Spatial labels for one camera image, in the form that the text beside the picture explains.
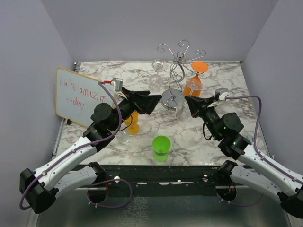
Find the orange plastic wine glass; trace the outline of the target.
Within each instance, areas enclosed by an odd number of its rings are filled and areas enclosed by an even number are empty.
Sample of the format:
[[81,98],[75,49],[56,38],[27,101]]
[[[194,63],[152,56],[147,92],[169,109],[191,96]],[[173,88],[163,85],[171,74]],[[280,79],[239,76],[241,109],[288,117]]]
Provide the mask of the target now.
[[203,88],[199,75],[207,72],[208,66],[203,62],[196,61],[192,63],[191,67],[196,72],[196,75],[186,81],[183,96],[199,97]]

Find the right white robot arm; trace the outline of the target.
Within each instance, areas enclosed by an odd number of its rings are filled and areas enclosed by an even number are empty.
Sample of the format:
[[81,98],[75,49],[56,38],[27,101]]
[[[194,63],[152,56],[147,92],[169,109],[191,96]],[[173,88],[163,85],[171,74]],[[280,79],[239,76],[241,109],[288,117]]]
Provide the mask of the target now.
[[244,126],[236,113],[218,116],[215,107],[218,101],[226,98],[186,96],[185,100],[191,116],[202,118],[212,138],[219,141],[220,151],[254,169],[251,172],[234,162],[226,161],[217,174],[218,181],[223,185],[230,182],[246,185],[277,201],[288,214],[302,219],[303,176],[259,151],[255,143],[243,137],[240,131]]

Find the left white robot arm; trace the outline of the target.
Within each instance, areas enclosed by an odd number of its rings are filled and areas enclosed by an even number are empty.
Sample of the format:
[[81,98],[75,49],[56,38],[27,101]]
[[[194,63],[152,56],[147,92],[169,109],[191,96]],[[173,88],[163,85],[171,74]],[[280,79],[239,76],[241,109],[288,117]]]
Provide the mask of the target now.
[[104,174],[96,164],[71,173],[80,162],[105,148],[119,132],[122,122],[133,112],[151,114],[161,95],[151,95],[149,91],[130,91],[122,88],[122,102],[98,104],[91,116],[93,123],[83,135],[65,152],[36,170],[24,169],[19,175],[19,191],[22,197],[19,207],[32,209],[36,214],[50,208],[57,197],[64,192],[92,184],[101,186]]

